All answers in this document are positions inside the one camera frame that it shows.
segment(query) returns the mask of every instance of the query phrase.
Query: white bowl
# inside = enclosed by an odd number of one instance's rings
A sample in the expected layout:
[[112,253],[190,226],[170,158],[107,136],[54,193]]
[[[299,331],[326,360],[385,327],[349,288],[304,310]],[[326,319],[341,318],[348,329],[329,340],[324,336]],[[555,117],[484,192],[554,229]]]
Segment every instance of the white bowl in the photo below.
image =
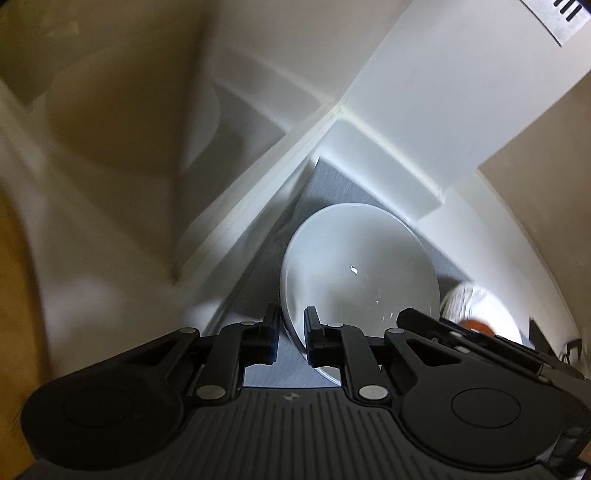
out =
[[[423,246],[395,216],[363,203],[329,206],[298,228],[283,259],[280,295],[287,330],[303,354],[308,306],[320,323],[378,337],[408,307],[439,318],[439,285]],[[319,370],[339,382],[336,369]]]

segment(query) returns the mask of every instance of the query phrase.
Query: white panel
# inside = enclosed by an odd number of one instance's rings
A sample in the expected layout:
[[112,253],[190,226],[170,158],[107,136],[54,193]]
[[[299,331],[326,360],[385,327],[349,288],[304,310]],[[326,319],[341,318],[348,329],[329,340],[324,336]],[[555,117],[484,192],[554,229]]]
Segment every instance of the white panel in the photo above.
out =
[[429,179],[411,171],[359,128],[338,120],[318,146],[316,155],[370,192],[406,221],[416,220],[441,205]]
[[216,55],[212,80],[239,96],[285,132],[319,109],[324,96],[291,72],[237,46]]
[[587,24],[561,48],[518,0],[414,0],[346,106],[447,188],[589,71],[590,44]]
[[339,99],[410,0],[224,0],[223,43]]

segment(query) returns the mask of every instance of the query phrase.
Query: white wall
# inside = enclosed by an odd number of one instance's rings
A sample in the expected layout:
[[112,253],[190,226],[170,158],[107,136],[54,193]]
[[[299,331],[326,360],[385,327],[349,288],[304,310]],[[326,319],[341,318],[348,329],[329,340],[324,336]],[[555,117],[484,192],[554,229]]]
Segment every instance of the white wall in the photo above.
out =
[[462,177],[445,205],[414,227],[474,282],[497,295],[522,332],[533,317],[554,351],[579,332],[547,267],[510,210],[478,173]]
[[218,41],[235,43],[339,99],[410,0],[225,0]]
[[519,0],[414,0],[345,105],[442,188],[591,69],[591,23],[561,48]]

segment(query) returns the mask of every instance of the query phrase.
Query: orange object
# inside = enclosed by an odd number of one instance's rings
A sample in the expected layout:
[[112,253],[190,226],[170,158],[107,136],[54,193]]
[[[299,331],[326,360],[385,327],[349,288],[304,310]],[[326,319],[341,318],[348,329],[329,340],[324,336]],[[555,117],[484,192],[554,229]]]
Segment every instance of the orange object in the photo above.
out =
[[481,322],[480,320],[475,319],[467,319],[462,320],[460,325],[463,326],[467,330],[478,330],[480,333],[484,333],[490,337],[495,336],[495,332],[492,328],[490,328],[486,323]]
[[27,239],[2,187],[0,265],[0,480],[12,480],[34,460],[21,431],[22,406],[50,370]]

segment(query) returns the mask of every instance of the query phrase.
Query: wooden surface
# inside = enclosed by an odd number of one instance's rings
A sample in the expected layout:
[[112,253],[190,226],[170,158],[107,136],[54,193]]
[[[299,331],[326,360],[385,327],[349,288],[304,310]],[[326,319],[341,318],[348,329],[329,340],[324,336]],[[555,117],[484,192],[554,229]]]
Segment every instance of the wooden surface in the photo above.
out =
[[591,75],[480,170],[531,237],[584,336],[591,326]]
[[27,240],[0,187],[0,480],[12,480],[33,461],[20,411],[50,378],[43,317]]

